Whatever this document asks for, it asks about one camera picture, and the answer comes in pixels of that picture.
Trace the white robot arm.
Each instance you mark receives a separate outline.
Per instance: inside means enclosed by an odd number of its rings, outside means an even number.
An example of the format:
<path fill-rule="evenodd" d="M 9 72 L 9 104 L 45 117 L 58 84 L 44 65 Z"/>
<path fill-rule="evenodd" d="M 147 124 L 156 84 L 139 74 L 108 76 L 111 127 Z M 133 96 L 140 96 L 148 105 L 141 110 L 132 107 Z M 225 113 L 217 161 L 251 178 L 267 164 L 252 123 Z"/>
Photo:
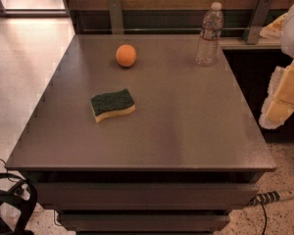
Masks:
<path fill-rule="evenodd" d="M 294 113 L 294 4 L 287 13 L 263 27 L 260 35 L 279 39 L 282 53 L 293 59 L 286 68 L 275 68 L 261 109 L 260 126 L 276 129 Z"/>

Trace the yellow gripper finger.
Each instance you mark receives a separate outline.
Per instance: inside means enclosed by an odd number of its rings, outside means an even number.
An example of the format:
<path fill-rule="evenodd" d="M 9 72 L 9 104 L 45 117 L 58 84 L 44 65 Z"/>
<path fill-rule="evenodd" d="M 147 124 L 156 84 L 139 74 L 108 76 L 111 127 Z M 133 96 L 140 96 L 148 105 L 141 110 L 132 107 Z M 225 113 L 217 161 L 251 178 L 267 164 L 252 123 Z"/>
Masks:
<path fill-rule="evenodd" d="M 294 113 L 294 61 L 286 68 L 276 67 L 272 73 L 259 124 L 265 129 L 276 129 Z"/>
<path fill-rule="evenodd" d="M 260 36 L 264 38 L 276 39 L 279 38 L 282 32 L 282 25 L 287 14 L 283 14 L 274 20 L 272 23 L 264 26 L 260 31 Z"/>

